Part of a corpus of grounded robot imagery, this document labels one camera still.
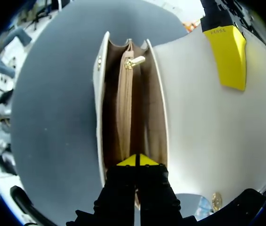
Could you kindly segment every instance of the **black object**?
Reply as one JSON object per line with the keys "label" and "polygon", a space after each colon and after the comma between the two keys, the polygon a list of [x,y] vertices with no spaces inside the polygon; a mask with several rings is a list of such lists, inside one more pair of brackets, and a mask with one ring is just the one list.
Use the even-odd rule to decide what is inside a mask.
{"label": "black object", "polygon": [[228,9],[223,9],[215,0],[201,0],[205,15],[201,18],[202,31],[208,31],[219,26],[236,26],[242,33],[242,25],[239,20],[234,18]]}
{"label": "black object", "polygon": [[141,203],[142,226],[246,226],[257,215],[266,197],[246,189],[213,215],[197,222],[194,216],[182,218],[180,201],[168,182],[163,164],[155,166],[115,166],[107,172],[105,187],[94,202],[94,214],[77,210],[77,218],[67,226],[134,225],[134,196]]}
{"label": "black object", "polygon": [[56,226],[52,221],[48,220],[45,216],[43,216],[35,207],[32,202],[28,198],[25,191],[18,187],[13,186],[10,189],[10,196],[21,209],[21,211],[25,214],[29,214],[30,217],[34,219],[40,226]]}
{"label": "black object", "polygon": [[12,89],[10,91],[2,93],[0,96],[0,104],[7,105],[9,100],[11,99],[13,92],[14,92],[14,90]]}
{"label": "black object", "polygon": [[52,15],[49,13],[48,0],[45,0],[45,5],[40,10],[38,10],[38,12],[35,15],[34,20],[32,20],[31,23],[27,27],[34,24],[34,30],[36,30],[39,20],[44,17],[48,17],[49,19],[52,18]]}

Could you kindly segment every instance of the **white handbag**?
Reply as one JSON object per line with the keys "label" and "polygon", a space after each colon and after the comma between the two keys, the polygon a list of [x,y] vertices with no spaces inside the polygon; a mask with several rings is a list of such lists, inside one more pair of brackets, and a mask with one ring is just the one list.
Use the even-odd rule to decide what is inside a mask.
{"label": "white handbag", "polygon": [[[169,182],[176,194],[202,195],[211,205],[217,198],[225,206],[247,188],[266,190],[266,46],[246,29],[244,35],[247,40],[244,92],[220,85],[210,43],[200,27],[181,39],[154,48],[146,41],[153,57],[151,65],[156,69],[154,86],[159,84],[155,95],[161,94],[158,102],[163,111],[163,116],[152,120],[165,129],[161,139],[165,142],[163,151],[157,153],[166,155],[163,163],[168,167]],[[103,185],[102,116],[111,46],[107,32],[94,66],[97,146]],[[151,153],[155,153],[155,148],[161,150],[159,145],[153,145]],[[155,156],[149,157],[161,162]]]}
{"label": "white handbag", "polygon": [[149,40],[142,47],[109,41],[94,64],[97,149],[102,185],[106,169],[135,153],[167,165],[167,122],[159,69]]}

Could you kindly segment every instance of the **gray table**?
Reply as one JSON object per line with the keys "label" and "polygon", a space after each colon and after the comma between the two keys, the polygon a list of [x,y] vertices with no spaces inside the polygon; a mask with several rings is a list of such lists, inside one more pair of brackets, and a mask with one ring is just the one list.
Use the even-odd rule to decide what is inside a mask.
{"label": "gray table", "polygon": [[76,209],[93,213],[102,189],[92,70],[106,31],[118,45],[186,35],[174,15],[142,0],[77,0],[35,42],[14,92],[12,150],[28,196],[58,225]]}

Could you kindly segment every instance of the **white surface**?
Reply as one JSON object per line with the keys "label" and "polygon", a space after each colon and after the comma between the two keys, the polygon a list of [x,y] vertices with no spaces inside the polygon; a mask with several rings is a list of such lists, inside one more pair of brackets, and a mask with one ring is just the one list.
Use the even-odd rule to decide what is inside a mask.
{"label": "white surface", "polygon": [[245,31],[246,90],[222,87],[200,27],[154,48],[167,104],[169,182],[175,193],[223,205],[266,188],[266,46]]}

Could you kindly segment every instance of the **equipment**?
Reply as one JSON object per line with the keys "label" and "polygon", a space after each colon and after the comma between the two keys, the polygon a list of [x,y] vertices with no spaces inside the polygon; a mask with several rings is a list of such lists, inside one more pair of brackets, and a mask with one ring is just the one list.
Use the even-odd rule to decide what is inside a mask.
{"label": "equipment", "polygon": [[77,210],[75,222],[66,225],[132,226],[136,190],[142,226],[248,225],[266,200],[255,190],[247,189],[220,211],[199,222],[194,216],[182,218],[180,201],[170,187],[166,167],[138,154],[108,170],[105,187],[94,202],[94,214]]}

